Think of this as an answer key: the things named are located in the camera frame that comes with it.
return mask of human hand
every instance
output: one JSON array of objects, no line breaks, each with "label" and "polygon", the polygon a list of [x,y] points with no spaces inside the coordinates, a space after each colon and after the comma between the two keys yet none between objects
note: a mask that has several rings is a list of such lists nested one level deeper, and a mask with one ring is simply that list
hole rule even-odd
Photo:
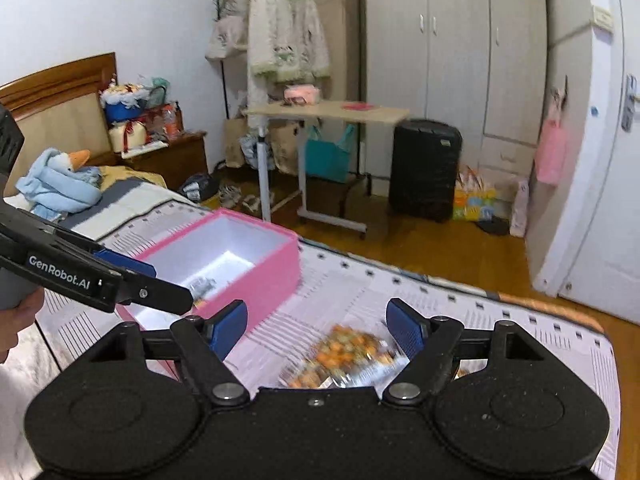
[{"label": "human hand", "polygon": [[6,361],[9,350],[18,345],[18,332],[31,326],[44,304],[44,289],[39,287],[15,308],[0,310],[0,364]]}]

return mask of wooden nightstand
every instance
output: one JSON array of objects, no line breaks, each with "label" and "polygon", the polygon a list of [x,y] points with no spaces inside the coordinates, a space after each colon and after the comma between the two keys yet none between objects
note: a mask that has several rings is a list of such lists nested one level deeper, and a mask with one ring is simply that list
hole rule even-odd
[{"label": "wooden nightstand", "polygon": [[127,158],[122,163],[132,170],[162,175],[166,186],[175,191],[191,175],[208,173],[204,152],[205,135],[206,132],[185,134],[171,140],[168,148]]}]

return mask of blue gripper pad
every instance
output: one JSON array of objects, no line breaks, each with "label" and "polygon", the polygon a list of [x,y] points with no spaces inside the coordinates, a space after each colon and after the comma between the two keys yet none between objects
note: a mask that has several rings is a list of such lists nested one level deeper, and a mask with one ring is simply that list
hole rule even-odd
[{"label": "blue gripper pad", "polygon": [[133,258],[130,258],[129,256],[117,253],[116,251],[111,251],[110,249],[101,249],[100,251],[96,251],[94,253],[94,256],[100,258],[101,260],[104,260],[105,262],[109,262],[116,267],[124,267],[125,269],[133,270],[140,274],[144,274],[145,276],[150,276],[152,278],[156,277],[156,269],[153,265],[139,262],[137,260],[134,260]]},{"label": "blue gripper pad", "polygon": [[244,334],[248,313],[246,303],[235,300],[229,303],[219,313],[207,321],[207,337],[210,337],[209,349],[211,349],[221,361],[224,361],[229,352]]},{"label": "blue gripper pad", "polygon": [[409,359],[424,348],[422,326],[425,323],[423,316],[398,298],[386,304],[386,327]]}]

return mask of open box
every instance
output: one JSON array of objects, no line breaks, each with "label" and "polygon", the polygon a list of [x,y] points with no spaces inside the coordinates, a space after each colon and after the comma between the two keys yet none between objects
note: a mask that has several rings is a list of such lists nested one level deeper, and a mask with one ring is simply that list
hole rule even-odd
[{"label": "open box", "polygon": [[[293,294],[300,279],[298,236],[288,229],[220,208],[136,257],[157,277],[187,287],[189,314],[213,316],[233,300],[248,311],[247,331]],[[163,330],[180,316],[132,303],[118,314],[144,330]]]}]

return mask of white door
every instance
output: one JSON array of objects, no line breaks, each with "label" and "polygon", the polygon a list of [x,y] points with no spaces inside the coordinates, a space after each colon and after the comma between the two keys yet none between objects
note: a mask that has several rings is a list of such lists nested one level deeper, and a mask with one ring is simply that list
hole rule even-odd
[{"label": "white door", "polygon": [[546,79],[546,0],[491,0],[487,135],[535,146]]},{"label": "white door", "polygon": [[[427,0],[367,0],[367,101],[410,108],[427,101]],[[391,176],[391,126],[367,126],[367,172]]]},{"label": "white door", "polygon": [[[620,0],[624,70],[640,80],[640,0]],[[618,125],[602,196],[561,295],[640,324],[640,113]]]},{"label": "white door", "polygon": [[489,0],[429,0],[427,114],[463,137],[461,163],[476,168],[489,78]]}]

